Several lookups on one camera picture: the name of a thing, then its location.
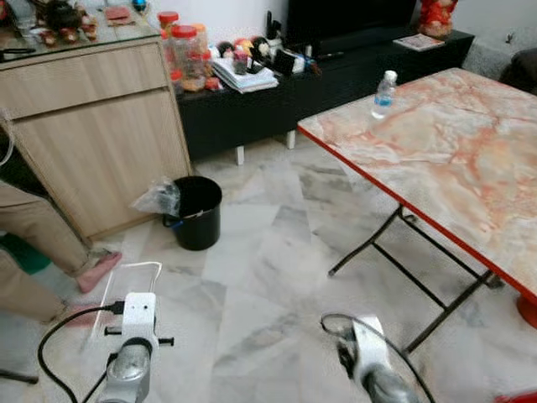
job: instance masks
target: black bucket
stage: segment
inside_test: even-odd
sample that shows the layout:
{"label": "black bucket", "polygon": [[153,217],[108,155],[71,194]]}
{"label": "black bucket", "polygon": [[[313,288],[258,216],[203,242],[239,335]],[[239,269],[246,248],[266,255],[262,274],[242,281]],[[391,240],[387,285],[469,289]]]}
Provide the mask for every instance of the black bucket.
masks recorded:
{"label": "black bucket", "polygon": [[163,225],[174,231],[185,249],[210,248],[220,238],[222,189],[203,176],[186,176],[174,183],[180,190],[179,217],[165,214]]}

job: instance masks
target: television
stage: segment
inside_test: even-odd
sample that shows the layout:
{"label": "television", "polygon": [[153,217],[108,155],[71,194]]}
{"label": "television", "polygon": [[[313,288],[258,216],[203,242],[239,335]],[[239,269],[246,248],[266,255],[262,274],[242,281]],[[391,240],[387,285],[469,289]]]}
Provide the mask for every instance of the television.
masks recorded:
{"label": "television", "polygon": [[315,55],[411,34],[416,0],[289,0],[288,46],[311,44]]}

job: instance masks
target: book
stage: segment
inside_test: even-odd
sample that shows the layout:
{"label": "book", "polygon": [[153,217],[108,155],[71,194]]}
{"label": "book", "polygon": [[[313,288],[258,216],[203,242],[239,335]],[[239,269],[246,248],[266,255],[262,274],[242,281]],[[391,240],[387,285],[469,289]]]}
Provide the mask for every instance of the book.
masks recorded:
{"label": "book", "polygon": [[212,62],[212,67],[222,81],[241,93],[273,88],[279,84],[274,73],[266,67],[258,74],[247,73],[242,76],[235,74],[231,59],[216,59]]}
{"label": "book", "polygon": [[415,50],[417,52],[422,52],[424,50],[429,50],[443,46],[446,42],[439,39],[434,39],[423,34],[417,34],[412,36],[407,36],[405,38],[400,38],[394,40],[395,44],[400,44],[405,48]]}

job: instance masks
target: plastic bag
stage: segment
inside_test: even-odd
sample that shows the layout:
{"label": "plastic bag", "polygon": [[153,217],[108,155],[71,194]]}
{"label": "plastic bag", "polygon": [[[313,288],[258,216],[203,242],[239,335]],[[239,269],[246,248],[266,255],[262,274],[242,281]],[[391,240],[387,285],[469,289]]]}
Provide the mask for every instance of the plastic bag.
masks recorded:
{"label": "plastic bag", "polygon": [[151,186],[130,207],[139,212],[156,212],[179,216],[180,191],[179,187],[165,176],[160,181],[151,182]]}

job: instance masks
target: white cable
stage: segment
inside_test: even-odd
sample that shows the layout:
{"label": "white cable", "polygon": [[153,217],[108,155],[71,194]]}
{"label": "white cable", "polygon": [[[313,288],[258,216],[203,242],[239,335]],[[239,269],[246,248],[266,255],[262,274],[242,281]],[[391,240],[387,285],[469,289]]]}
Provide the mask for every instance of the white cable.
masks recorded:
{"label": "white cable", "polygon": [[8,115],[8,110],[6,108],[0,108],[0,118],[2,118],[5,122],[6,134],[9,138],[8,152],[3,157],[2,161],[0,161],[0,166],[8,162],[8,160],[11,158],[11,155],[13,154],[13,148],[15,146],[15,140],[13,139],[13,125]]}

